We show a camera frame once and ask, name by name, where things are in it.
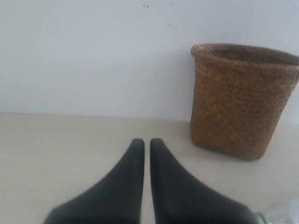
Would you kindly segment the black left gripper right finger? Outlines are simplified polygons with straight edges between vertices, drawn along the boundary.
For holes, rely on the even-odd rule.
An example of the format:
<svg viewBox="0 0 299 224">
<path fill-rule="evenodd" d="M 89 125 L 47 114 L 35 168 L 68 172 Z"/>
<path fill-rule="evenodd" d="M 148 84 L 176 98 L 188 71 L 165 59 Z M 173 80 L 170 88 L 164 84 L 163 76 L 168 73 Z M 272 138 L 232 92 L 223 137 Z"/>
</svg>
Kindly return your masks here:
<svg viewBox="0 0 299 224">
<path fill-rule="evenodd" d="M 190 174 L 162 139 L 150 141 L 150 179 L 157 224 L 255 224 L 255 214 Z"/>
</svg>

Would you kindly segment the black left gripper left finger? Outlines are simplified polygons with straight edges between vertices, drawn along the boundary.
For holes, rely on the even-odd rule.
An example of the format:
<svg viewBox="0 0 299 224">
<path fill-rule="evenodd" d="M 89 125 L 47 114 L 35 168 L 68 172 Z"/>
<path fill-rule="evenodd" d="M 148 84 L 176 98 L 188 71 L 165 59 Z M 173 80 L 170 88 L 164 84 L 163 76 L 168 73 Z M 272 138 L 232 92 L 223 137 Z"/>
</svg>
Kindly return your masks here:
<svg viewBox="0 0 299 224">
<path fill-rule="evenodd" d="M 145 144 L 133 139 L 118 163 L 94 186 L 55 207 L 46 224 L 139 224 Z"/>
</svg>

